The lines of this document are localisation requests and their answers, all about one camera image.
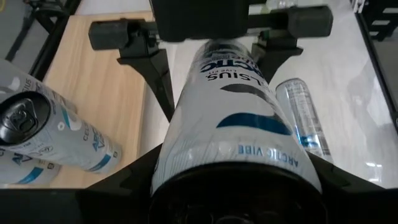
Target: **can bottom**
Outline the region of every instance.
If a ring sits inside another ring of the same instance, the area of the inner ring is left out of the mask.
[[[287,170],[220,162],[186,170],[152,197],[149,224],[327,223],[320,192]]]

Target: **white surface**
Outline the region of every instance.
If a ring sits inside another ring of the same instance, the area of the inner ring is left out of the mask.
[[[79,13],[116,12],[116,6],[117,12],[145,10],[143,2],[84,0],[86,5]],[[319,2],[298,0],[300,5]],[[335,18],[331,36],[300,40],[298,45],[304,48],[304,53],[284,63],[270,86],[275,88],[293,77],[306,81],[335,165],[383,187],[398,187],[398,135],[358,23],[348,0],[328,2]],[[245,41],[245,45],[250,46],[250,40]],[[193,56],[202,43],[204,41],[166,44],[175,104]],[[146,97],[141,154],[164,140],[169,125],[149,88]]]

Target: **white table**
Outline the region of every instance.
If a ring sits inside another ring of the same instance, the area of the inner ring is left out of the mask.
[[[348,0],[329,0],[330,37],[300,40],[299,57],[283,64],[270,83],[307,82],[335,165],[386,188],[398,187],[398,135]],[[146,0],[84,0],[78,14],[150,10]],[[165,44],[177,103],[193,55],[205,41]],[[250,47],[252,39],[241,42]],[[169,126],[154,94],[146,93],[141,154],[164,140]]]

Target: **wooden table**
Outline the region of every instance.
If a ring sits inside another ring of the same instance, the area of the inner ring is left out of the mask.
[[[123,147],[112,173],[137,159],[140,148],[145,81],[133,68],[118,64],[118,50],[94,51],[88,38],[92,21],[119,18],[153,20],[151,12],[71,16],[45,84],[74,102],[78,115]],[[63,166],[50,185],[85,188],[111,175]]]

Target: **celsius can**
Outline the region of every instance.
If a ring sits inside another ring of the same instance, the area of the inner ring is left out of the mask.
[[[315,168],[236,40],[195,55],[151,191],[149,223],[326,220]]]
[[[51,90],[34,77],[19,70],[7,60],[0,59],[0,102],[23,91],[36,91],[61,103],[73,112],[77,112],[76,106],[63,96]]]
[[[0,104],[0,147],[90,172],[109,172],[121,147],[53,99],[26,91]]]
[[[47,184],[60,165],[0,149],[0,184]]]
[[[294,78],[281,83],[276,88],[276,97],[304,149],[333,163],[310,91],[305,82]]]

